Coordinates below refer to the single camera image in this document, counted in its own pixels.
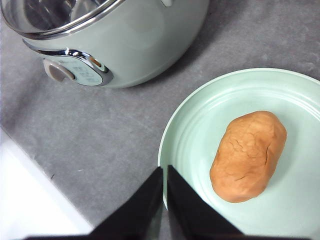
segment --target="gray countertop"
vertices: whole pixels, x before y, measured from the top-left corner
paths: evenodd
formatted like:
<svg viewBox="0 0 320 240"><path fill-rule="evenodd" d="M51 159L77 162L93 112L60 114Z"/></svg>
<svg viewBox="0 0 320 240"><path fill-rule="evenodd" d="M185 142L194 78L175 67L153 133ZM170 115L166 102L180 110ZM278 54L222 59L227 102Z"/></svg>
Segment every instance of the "gray countertop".
<svg viewBox="0 0 320 240"><path fill-rule="evenodd" d="M260 67L320 79L319 23L316 0L213 0L177 63L139 86L108 89L49 79L2 21L1 126L95 226L155 169L171 114L202 84ZM160 239L170 239L162 215Z"/></svg>

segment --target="rice cooker knob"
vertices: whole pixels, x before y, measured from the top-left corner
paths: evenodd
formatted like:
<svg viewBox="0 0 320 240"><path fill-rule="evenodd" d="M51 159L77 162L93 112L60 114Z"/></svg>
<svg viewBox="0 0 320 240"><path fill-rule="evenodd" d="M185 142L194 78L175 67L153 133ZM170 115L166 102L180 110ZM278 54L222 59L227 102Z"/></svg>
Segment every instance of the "rice cooker knob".
<svg viewBox="0 0 320 240"><path fill-rule="evenodd" d="M54 61L44 59L43 65L46 74L53 80L62 82L64 79L75 80L76 78L72 72Z"/></svg>

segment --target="orange dough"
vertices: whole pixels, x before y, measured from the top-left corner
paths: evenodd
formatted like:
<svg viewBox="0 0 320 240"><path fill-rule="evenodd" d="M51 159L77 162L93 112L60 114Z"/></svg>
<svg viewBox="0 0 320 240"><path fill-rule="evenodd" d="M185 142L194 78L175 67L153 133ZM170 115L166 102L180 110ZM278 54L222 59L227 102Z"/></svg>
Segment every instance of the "orange dough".
<svg viewBox="0 0 320 240"><path fill-rule="evenodd" d="M239 203L261 194L275 172L287 131L269 111L256 111L229 123L221 139L210 179L222 199Z"/></svg>

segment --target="mint green plate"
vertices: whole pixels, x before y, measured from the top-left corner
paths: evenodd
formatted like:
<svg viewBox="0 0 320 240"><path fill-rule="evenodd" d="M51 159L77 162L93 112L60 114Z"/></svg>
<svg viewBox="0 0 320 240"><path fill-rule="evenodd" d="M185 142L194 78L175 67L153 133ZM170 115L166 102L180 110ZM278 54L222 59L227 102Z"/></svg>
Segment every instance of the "mint green plate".
<svg viewBox="0 0 320 240"><path fill-rule="evenodd" d="M242 203L222 200L209 170L229 122L266 110L287 141L265 191ZM254 68L228 73L190 94L169 120L158 165L173 165L199 196L248 235L320 239L320 82L293 71ZM166 204L166 184L163 200Z"/></svg>

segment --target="chrome trim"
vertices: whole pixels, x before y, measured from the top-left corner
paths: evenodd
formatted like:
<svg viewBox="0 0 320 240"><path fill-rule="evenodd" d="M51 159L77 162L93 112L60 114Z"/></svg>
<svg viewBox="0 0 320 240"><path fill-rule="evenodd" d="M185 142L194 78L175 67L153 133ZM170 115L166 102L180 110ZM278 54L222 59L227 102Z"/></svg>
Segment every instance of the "chrome trim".
<svg viewBox="0 0 320 240"><path fill-rule="evenodd" d="M39 54L53 56L53 57L72 57L82 61L87 66L89 66L92 70L94 70L97 74L99 74L102 78L102 83L100 83L99 85L95 85L94 87L104 86L110 83L112 79L114 79L113 73L105 65L103 64L101 64L101 66L96 65L91 60L92 58L93 59L95 58L86 52L79 51L76 49L70 49L68 47L62 50L38 49L35 46L28 43L26 40L23 39L22 41L28 48L30 48L31 50Z"/></svg>
<svg viewBox="0 0 320 240"><path fill-rule="evenodd" d="M82 17L79 17L78 19L63 25L61 27L57 27L51 30L47 31L41 31L41 32L21 32L17 29L15 29L9 21L6 19L6 15L4 14L3 6L1 4L1 11L2 16L6 22L6 24L15 32L22 35L23 37L26 37L28 39L34 39L34 40L48 40L48 39L55 39L60 38L64 36L71 35L74 32L77 32L81 29L84 29L91 24L95 23L96 21L103 18L108 13L112 12L116 7L118 7L121 3L123 3L125 0L107 0L105 3L101 4L99 7L97 7L95 10L88 12L87 14L83 15Z"/></svg>

